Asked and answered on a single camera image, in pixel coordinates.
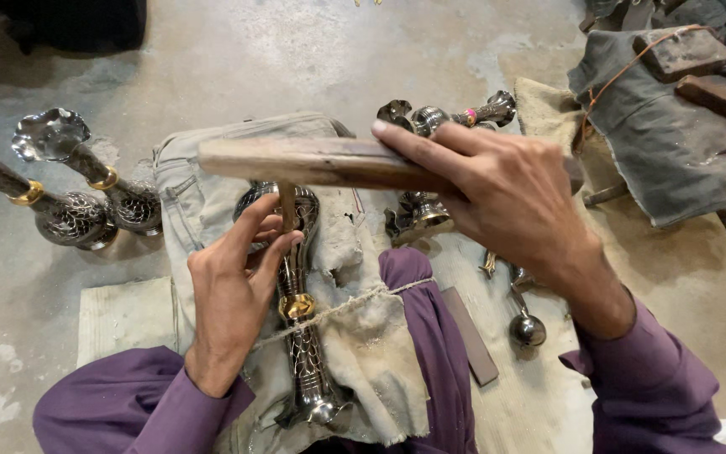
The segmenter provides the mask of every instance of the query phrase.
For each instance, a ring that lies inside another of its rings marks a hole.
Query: purple sleeve
[[[711,397],[719,382],[674,335],[635,299],[637,319],[625,336],[602,341],[578,325],[578,351],[562,364],[590,377],[593,450],[604,452],[717,453],[721,428]]]
[[[205,452],[253,400],[237,377],[227,397],[198,390],[164,346],[87,364],[41,397],[32,419],[47,454]]]

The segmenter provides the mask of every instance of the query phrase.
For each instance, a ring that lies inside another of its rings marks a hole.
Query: brass band
[[[30,189],[27,189],[25,193],[18,197],[10,197],[10,202],[20,207],[27,207],[35,203],[41,196],[44,195],[44,185],[35,180],[30,180]]]
[[[283,296],[279,300],[279,315],[284,318],[299,318],[312,314],[316,300],[308,293]]]
[[[106,168],[108,169],[108,176],[106,176],[105,180],[98,182],[86,180],[90,187],[98,191],[105,191],[106,189],[114,187],[114,185],[119,181],[119,174],[116,173],[116,169],[114,167],[106,166]]]

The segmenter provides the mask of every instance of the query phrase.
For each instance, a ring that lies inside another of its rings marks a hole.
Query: purple clothing
[[[428,259],[402,248],[380,256],[389,288],[432,275]],[[475,449],[469,367],[458,327],[438,286],[400,293],[428,387],[430,435],[384,448],[332,437],[305,452],[437,452]],[[726,452],[712,440],[720,424],[711,396],[719,384],[639,301],[630,332],[591,339],[577,326],[581,349],[560,356],[588,377],[598,399],[594,452]],[[206,452],[254,396],[239,377],[223,399],[189,380],[183,358],[166,347],[133,349],[87,364],[53,386],[35,407],[33,427],[47,454]]]

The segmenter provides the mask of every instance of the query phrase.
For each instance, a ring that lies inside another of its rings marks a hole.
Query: twine
[[[366,293],[363,293],[360,296],[356,296],[356,297],[349,296],[348,301],[344,304],[341,304],[338,307],[327,309],[320,314],[316,314],[315,317],[312,317],[310,320],[307,320],[306,322],[296,323],[295,325],[289,327],[286,330],[277,331],[275,334],[271,335],[270,337],[257,341],[257,343],[254,344],[251,351],[255,351],[255,350],[257,350],[257,348],[266,346],[269,343],[273,343],[278,340],[282,340],[286,336],[292,335],[293,333],[295,333],[298,330],[303,330],[304,328],[307,328],[308,326],[312,326],[312,325],[316,325],[317,323],[321,323],[321,321],[324,318],[331,317],[332,315],[335,315],[342,310],[356,308],[356,307],[362,305],[363,303],[365,303],[366,301],[374,298],[375,296],[396,295],[397,293],[400,293],[404,290],[408,290],[411,287],[415,287],[419,284],[426,284],[428,282],[436,282],[436,278],[429,277],[427,279],[418,280],[417,282],[411,282],[410,284],[403,285],[400,288],[395,288],[394,290],[389,290],[388,287],[386,286],[386,284],[378,284],[377,286],[368,290]]]
[[[590,113],[593,112],[593,106],[595,105],[595,102],[599,100],[601,94],[604,92],[604,90],[609,87],[612,82],[614,82],[618,77],[620,77],[621,74],[625,73],[627,69],[629,69],[634,63],[638,60],[640,60],[640,57],[643,57],[644,53],[647,53],[651,48],[653,48],[656,45],[659,45],[662,41],[665,41],[669,39],[671,36],[677,36],[685,32],[689,32],[691,30],[710,30],[710,26],[701,26],[701,25],[688,25],[688,26],[681,26],[676,32],[671,32],[668,35],[661,36],[660,39],[654,41],[650,45],[646,46],[645,49],[640,51],[639,54],[635,58],[631,60],[628,65],[624,66],[623,69],[621,69],[618,74],[615,75],[615,77],[612,77],[610,79],[610,82],[607,82],[604,87],[602,87],[599,91],[599,94],[593,98],[593,88],[590,87],[590,106],[587,108],[587,113],[584,114],[584,117],[581,119],[581,136],[579,138],[579,144],[573,149],[573,151],[576,154],[581,154],[581,150],[584,147],[584,142],[587,141],[587,118],[590,116]]]

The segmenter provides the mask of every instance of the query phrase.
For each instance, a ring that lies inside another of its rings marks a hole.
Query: small metal sphere
[[[524,346],[540,346],[548,337],[545,325],[533,315],[519,314],[509,323],[509,336]]]

